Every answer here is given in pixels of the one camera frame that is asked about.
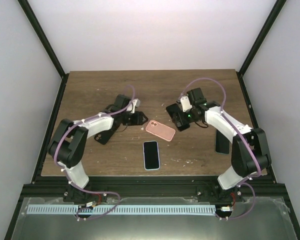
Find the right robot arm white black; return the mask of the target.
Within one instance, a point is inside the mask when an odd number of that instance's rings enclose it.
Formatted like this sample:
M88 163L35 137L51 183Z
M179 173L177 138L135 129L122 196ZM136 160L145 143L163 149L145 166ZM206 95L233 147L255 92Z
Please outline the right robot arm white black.
M189 90L167 106L166 111L180 132L192 123L201 128L214 127L215 151L231 155L230 167L212 185L211 194L215 200L226 200L235 187L260 177L262 170L271 166L265 131L241 123L229 115L222 104L207 101L201 88Z

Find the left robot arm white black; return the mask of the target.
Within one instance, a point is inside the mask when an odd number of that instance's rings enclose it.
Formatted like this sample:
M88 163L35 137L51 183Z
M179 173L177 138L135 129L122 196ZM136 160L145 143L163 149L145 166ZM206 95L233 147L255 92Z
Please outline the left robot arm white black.
M47 153L65 172L69 184L76 186L74 195L79 201L87 202L92 196L92 189L87 186L89 177L82 164L87 139L93 137L96 142L106 145L121 125L144 125L149 119L137 110L140 103L137 98L119 94L113 104L94 116L75 121L65 118L59 123Z

